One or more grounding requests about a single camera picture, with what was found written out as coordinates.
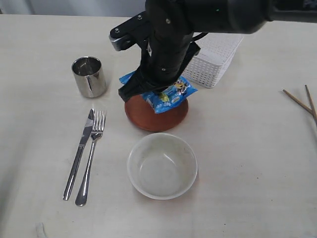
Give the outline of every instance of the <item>white plastic basket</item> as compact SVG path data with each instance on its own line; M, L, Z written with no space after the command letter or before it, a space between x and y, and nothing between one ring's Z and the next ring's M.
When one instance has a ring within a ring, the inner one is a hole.
M183 76L205 88L213 88L228 69L241 43L240 34L209 33L196 43L201 47L194 56Z

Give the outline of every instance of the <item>metal cup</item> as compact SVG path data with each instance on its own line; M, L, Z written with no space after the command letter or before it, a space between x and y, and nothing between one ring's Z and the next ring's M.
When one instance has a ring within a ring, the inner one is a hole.
M86 98L96 98L106 91L106 80L99 59L86 56L77 59L72 71L80 93Z

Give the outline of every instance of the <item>knife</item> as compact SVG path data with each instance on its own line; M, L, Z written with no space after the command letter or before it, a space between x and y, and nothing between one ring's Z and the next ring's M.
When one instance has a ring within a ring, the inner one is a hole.
M80 163L80 159L81 159L81 156L83 155L85 145L90 137L91 131L92 131L93 126L94 126L94 119L95 119L95 110L90 109L90 112L89 112L89 115L88 115L88 118L87 118L87 121L85 124L85 128L83 131L83 135L81 136L79 146L77 149L77 153L75 156L75 160L74 160L73 166L71 167L71 171L69 174L67 185L66 185L66 188L64 191L63 200L65 200L65 201L67 201L69 199L71 191L73 189L76 174L77 174L79 163Z

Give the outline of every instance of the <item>chopsticks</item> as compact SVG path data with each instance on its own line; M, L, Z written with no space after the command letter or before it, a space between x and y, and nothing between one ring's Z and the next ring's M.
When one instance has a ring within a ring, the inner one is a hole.
M315 123L316 123L316 126L317 126L317 113L316 113L315 106L314 106L314 103L313 103L313 100L312 100L312 97L311 97L311 94L309 92L309 89L308 89L307 85L305 85L305 90L306 90L306 94L307 94L307 97L308 97L308 101L309 101L310 106L311 106L312 109L307 107L304 103L299 101L296 97L294 97L292 94L287 92L285 89L283 89L283 92L288 97L290 97L294 102L296 102L298 105L300 105L302 108L304 108L307 112L309 112L314 117L314 120L315 120Z

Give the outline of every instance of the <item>white table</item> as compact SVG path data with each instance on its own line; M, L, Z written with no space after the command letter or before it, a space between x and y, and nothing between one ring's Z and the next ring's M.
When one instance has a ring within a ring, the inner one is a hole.
M147 132L126 118L118 78L139 49L116 52L111 28L124 18L0 15L0 237L309 238L317 236L317 134L312 117L285 87L317 102L317 25L270 23L246 36L214 89L199 88L170 130L196 152L199 177L170 201L135 191L126 173L132 146ZM101 98L83 98L71 64L99 58L109 81ZM91 107L107 108L88 203L62 194Z

